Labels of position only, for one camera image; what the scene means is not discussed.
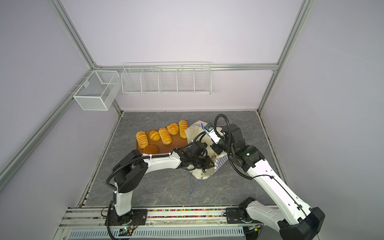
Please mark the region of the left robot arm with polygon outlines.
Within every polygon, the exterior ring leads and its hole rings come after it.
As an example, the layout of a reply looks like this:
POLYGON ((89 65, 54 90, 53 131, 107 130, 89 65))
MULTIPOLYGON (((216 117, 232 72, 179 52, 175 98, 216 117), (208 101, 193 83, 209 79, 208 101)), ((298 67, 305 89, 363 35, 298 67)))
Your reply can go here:
POLYGON ((142 154, 133 150, 113 168, 106 179, 106 186, 113 190, 113 200, 106 224, 129 225, 135 216, 132 210, 133 190, 147 173, 164 169, 182 169, 189 172, 206 172, 215 168, 215 161, 208 155, 208 145, 195 141, 164 154, 142 154))

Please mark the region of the ridged long bread loaf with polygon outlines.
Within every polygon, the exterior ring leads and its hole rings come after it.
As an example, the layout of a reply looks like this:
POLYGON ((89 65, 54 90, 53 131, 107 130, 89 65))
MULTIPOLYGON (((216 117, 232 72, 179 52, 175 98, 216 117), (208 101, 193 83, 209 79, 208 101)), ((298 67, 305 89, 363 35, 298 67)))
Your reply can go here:
POLYGON ((188 129, 188 127, 189 127, 189 125, 188 125, 187 121, 181 120, 179 122, 179 133, 180 133, 181 138, 183 138, 183 139, 187 138, 186 130, 188 129))

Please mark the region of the pale muffin bread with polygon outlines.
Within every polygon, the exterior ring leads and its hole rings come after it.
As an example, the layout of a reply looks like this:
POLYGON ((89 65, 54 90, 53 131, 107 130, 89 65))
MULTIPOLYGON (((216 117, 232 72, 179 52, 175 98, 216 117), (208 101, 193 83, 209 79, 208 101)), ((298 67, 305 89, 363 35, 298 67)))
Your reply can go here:
POLYGON ((177 135, 179 133, 179 125, 172 123, 167 126, 167 130, 171 135, 177 135))

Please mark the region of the white mesh box basket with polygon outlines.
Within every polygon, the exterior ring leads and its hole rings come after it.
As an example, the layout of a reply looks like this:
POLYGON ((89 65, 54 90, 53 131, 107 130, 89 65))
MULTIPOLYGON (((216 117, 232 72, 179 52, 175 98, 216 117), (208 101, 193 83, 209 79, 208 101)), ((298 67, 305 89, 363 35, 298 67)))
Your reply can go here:
POLYGON ((117 71, 95 70, 74 93, 74 99, 85 111, 108 111, 120 88, 117 71))

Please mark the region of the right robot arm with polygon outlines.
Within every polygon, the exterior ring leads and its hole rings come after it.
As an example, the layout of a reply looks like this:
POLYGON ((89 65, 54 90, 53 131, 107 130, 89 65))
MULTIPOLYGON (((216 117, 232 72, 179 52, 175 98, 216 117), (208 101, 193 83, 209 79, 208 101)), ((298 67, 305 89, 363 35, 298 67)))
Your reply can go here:
POLYGON ((214 143, 224 145, 233 169, 243 178, 257 182, 278 207, 273 209, 248 198, 241 205, 247 217, 279 232, 284 240, 318 238, 325 213, 298 197, 256 147, 246 145, 244 140, 237 141, 226 115, 216 116, 212 130, 219 138, 214 143))

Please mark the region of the orange round bun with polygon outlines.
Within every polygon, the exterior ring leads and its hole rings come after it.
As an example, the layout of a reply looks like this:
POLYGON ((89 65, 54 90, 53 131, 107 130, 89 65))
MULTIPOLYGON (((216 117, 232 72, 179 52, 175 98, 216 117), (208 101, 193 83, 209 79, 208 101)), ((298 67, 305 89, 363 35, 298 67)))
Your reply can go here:
POLYGON ((143 149, 144 154, 156 155, 159 153, 159 149, 156 145, 148 145, 143 149))

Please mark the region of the blue checkered paper bag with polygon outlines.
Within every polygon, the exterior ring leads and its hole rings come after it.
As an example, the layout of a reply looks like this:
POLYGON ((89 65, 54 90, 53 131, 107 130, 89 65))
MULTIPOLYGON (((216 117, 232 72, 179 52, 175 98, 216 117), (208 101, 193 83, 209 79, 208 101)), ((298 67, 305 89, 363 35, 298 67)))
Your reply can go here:
POLYGON ((210 127, 208 123, 203 121, 197 121, 191 124, 186 130, 187 141, 189 144, 197 143, 205 147, 198 159, 197 165, 190 165, 187 167, 191 173, 190 182, 192 178, 197 179, 194 186, 189 183, 189 194, 192 194, 195 188, 202 180, 206 180, 214 175, 223 165, 228 161, 227 153, 222 151, 217 154, 211 147, 215 142, 208 135, 213 131, 213 127, 210 127))

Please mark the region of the yellow bread roll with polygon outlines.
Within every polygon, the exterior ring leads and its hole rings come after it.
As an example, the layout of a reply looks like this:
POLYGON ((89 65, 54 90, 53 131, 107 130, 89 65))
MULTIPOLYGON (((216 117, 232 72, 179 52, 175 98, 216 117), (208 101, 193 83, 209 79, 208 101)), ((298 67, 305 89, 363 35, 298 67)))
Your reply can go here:
POLYGON ((151 139, 152 141, 155 141, 155 142, 156 142, 156 141, 159 141, 159 140, 161 139, 159 132, 156 131, 156 130, 152 130, 152 131, 150 131, 150 133, 149 133, 149 137, 150 137, 150 139, 151 139))

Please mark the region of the brown plastic tray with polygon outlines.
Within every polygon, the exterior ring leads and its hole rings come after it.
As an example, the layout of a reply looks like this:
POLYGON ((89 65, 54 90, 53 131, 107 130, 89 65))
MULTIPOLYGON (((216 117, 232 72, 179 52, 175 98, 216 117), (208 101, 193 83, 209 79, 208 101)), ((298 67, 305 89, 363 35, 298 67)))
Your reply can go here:
MULTIPOLYGON (((169 152, 172 151, 172 149, 180 148, 180 147, 185 146, 185 145, 188 144, 188 140, 181 138, 179 133, 177 135, 171 135, 172 143, 170 145, 164 145, 162 143, 161 139, 159 141, 156 141, 156 142, 152 141, 150 139, 150 137, 149 137, 150 131, 146 131, 145 133, 147 134, 147 137, 148 137, 148 140, 149 140, 149 145, 156 145, 158 147, 158 149, 159 149, 159 154, 169 153, 169 152)), ((143 154, 143 149, 141 149, 138 146, 137 139, 136 139, 136 149, 139 150, 143 154)))

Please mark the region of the aluminium frame post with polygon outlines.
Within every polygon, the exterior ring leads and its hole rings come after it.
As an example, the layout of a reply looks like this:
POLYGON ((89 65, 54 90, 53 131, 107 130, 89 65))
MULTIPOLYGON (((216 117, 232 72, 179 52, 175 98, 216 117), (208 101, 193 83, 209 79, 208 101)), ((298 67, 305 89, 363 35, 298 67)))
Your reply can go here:
POLYGON ((95 70, 122 71, 124 69, 150 69, 150 70, 187 70, 210 69, 211 71, 276 71, 277 63, 248 63, 248 64, 213 64, 210 62, 162 62, 162 63, 123 63, 117 66, 95 66, 95 70))

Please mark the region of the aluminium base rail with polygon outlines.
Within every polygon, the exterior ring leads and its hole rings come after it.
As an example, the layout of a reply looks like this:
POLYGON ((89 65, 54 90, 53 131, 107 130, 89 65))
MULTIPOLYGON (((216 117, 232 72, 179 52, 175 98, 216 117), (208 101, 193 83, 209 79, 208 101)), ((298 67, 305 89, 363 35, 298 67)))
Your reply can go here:
POLYGON ((107 227, 108 208, 68 209, 55 240, 279 240, 266 222, 245 222, 237 206, 142 207, 119 225, 107 227))

